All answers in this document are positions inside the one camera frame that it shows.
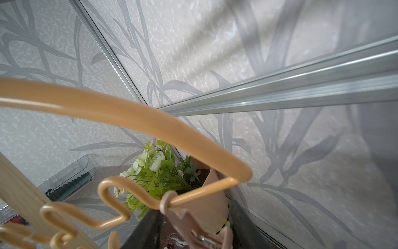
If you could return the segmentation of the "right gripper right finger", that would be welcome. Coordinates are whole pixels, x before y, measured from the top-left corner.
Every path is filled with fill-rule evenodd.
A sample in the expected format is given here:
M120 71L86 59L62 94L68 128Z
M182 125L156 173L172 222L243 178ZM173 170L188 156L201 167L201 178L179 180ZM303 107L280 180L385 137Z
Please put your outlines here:
M278 246L261 234L235 200L231 201L229 207L229 222L233 230L234 249L278 249Z

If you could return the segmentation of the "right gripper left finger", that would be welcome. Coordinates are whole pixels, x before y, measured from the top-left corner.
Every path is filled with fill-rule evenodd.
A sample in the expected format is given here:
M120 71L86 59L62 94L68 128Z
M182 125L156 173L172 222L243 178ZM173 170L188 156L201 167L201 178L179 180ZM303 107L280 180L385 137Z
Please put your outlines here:
M159 249L162 225L163 214L160 211L149 210L121 248Z

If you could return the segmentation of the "orange clip hanger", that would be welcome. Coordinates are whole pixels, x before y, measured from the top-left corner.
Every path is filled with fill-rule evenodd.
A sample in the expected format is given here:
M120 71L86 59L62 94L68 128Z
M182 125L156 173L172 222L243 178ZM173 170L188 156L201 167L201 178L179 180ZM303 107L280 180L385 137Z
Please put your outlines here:
M58 232L48 237L19 224L1 227L1 240L21 249L33 249L37 244L53 249L64 249L78 236L78 230L63 216L96 230L112 228L126 222L131 214L115 196L110 187L122 187L130 191L154 212L165 215L184 240L194 249L229 249L233 243L233 231L224 228L219 234L203 227L197 217L183 205L224 191L246 182L252 177L249 166L233 156L190 126L173 116L139 103L116 98L99 92L86 91L56 84L31 82L21 79L1 79L1 106L39 112L74 116L137 130L184 149L204 164L213 167L226 177L183 195L168 192L161 200L151 197L137 183L121 176L104 179L98 186L101 200L117 212L117 217L98 221L73 205L53 202L44 205L39 213Z

